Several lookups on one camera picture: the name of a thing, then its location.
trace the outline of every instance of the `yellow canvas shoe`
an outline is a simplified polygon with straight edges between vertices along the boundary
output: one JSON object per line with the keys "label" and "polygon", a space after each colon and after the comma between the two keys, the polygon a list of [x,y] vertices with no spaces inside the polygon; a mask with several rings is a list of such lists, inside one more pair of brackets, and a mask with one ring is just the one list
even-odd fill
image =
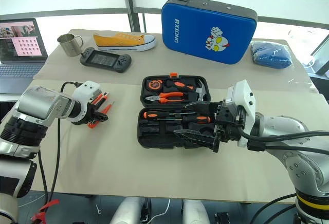
{"label": "yellow canvas shoe", "polygon": [[129,35],[125,33],[117,33],[115,36],[100,36],[94,34],[94,40],[99,50],[115,51],[115,50],[133,50],[145,51],[153,48],[156,40],[152,35]]}

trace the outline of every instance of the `laptop screen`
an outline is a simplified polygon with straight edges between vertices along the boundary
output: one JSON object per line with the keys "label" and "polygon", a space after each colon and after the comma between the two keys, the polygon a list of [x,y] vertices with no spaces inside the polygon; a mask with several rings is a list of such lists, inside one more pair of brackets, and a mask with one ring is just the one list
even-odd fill
{"label": "laptop screen", "polygon": [[0,61],[44,61],[47,58],[36,20],[0,21]]}

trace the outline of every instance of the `metal mug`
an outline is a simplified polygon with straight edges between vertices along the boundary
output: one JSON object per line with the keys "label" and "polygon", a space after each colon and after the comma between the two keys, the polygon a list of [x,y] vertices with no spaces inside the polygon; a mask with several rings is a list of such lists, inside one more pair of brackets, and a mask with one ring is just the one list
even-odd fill
{"label": "metal mug", "polygon": [[[81,45],[78,44],[76,38],[81,39]],[[83,40],[80,35],[64,34],[57,38],[57,42],[62,46],[67,56],[77,56],[82,52]]]}

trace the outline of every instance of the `white shoe sole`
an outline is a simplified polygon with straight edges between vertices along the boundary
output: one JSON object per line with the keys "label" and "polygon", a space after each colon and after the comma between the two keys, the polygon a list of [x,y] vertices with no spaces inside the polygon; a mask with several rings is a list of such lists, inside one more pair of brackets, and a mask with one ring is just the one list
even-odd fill
{"label": "white shoe sole", "polygon": [[131,51],[146,51],[151,48],[154,48],[156,45],[156,39],[154,38],[152,41],[148,43],[144,43],[142,45],[137,45],[137,46],[111,46],[111,47],[100,47],[97,46],[99,50],[101,51],[115,51],[115,50],[131,50]]}

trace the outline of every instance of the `black tool case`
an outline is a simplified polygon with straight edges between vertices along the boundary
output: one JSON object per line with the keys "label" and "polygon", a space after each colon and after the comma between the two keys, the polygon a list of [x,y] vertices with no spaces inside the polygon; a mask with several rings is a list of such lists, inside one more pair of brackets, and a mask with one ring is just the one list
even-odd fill
{"label": "black tool case", "polygon": [[[157,81],[162,82],[162,87],[159,88]],[[185,148],[196,148],[199,145],[188,142],[184,139],[177,137],[173,130],[177,129],[192,129],[197,130],[203,134],[213,135],[214,123],[213,117],[211,118],[211,123],[199,124],[195,122],[187,122],[186,119],[193,117],[199,117],[203,114],[193,114],[193,115],[170,115],[165,118],[172,119],[184,119],[183,120],[171,120],[171,121],[158,121],[151,119],[146,119],[145,112],[149,111],[160,111],[160,112],[169,112],[173,113],[189,113],[193,112],[184,108],[186,104],[191,102],[198,101],[199,93],[184,91],[178,89],[177,87],[168,87],[168,85],[173,82],[181,82],[188,86],[201,87],[200,81],[203,82],[205,88],[205,95],[203,101],[210,101],[211,97],[209,94],[209,89],[207,81],[205,78],[200,76],[179,76],[177,73],[171,73],[169,76],[149,76],[144,78],[142,83],[140,101],[142,102],[143,108],[138,115],[138,124],[137,124],[137,136],[138,142],[144,148],[161,148],[161,149],[173,149],[174,147],[185,147]],[[169,93],[169,92],[182,92],[184,95],[182,97],[168,97],[167,99],[172,100],[184,100],[177,102],[167,102],[160,103],[159,101],[149,101],[146,100],[146,97],[157,96],[160,93]]]}

